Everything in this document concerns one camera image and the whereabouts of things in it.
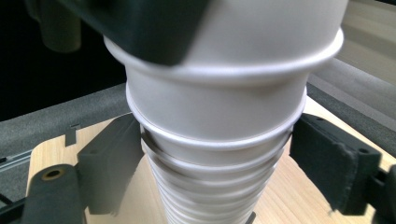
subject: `stack of cups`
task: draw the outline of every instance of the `stack of cups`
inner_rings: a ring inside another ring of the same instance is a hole
[[[301,116],[310,71],[341,48],[346,0],[224,0],[186,59],[143,62],[105,39],[169,223],[245,223]]]

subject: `light wood tabletop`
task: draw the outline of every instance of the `light wood tabletop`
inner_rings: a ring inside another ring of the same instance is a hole
[[[334,123],[361,141],[379,150],[382,154],[380,167],[388,171],[396,160],[367,138],[353,130],[321,105],[307,98],[305,113],[313,114]],[[32,152],[29,180],[40,170],[51,165],[68,163],[75,165],[77,153],[82,150],[111,120],[107,120],[77,131],[77,143],[64,146],[64,135],[38,145]],[[269,184],[260,197],[254,211],[254,224],[262,223],[371,223],[374,209],[368,207],[366,215],[345,217],[333,212],[315,185],[306,177],[297,163],[289,156],[290,142],[285,146]],[[166,223],[162,202],[150,171],[146,156],[139,163],[125,193],[120,212],[111,215],[87,215],[89,224],[156,224]]]

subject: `gray floor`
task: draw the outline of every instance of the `gray floor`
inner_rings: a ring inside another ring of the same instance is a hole
[[[71,125],[79,124],[83,128],[129,112],[124,89],[125,85],[119,85],[0,122],[0,158],[22,153],[63,135]],[[311,76],[308,94],[396,155],[394,86],[334,59]],[[0,193],[13,201],[22,198],[28,165],[26,162],[0,172]]]

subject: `wooden board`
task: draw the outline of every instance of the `wooden board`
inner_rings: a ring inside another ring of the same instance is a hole
[[[392,164],[396,163],[396,160],[388,153],[309,98],[307,99],[304,112],[331,121],[381,151],[383,153],[381,168],[388,170]],[[107,120],[79,130],[77,133],[78,143],[71,147],[64,147],[64,136],[38,145],[32,153],[29,179],[40,170],[54,164],[76,164],[77,153],[101,132],[110,121]],[[371,222],[374,213],[371,207],[368,208],[366,215],[363,217],[344,217],[338,212],[332,212],[315,185],[306,177],[296,162],[289,157],[289,147],[290,143],[287,143],[276,171],[254,209],[257,213],[254,224]],[[116,217],[111,215],[87,215],[87,219],[89,224],[166,223],[162,202],[146,156],[140,162],[125,193],[120,213]]]

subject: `dark background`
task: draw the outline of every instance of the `dark background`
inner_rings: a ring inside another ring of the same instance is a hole
[[[103,37],[82,24],[82,47],[61,54],[47,49],[23,0],[0,1],[0,121],[125,82],[123,66]]]

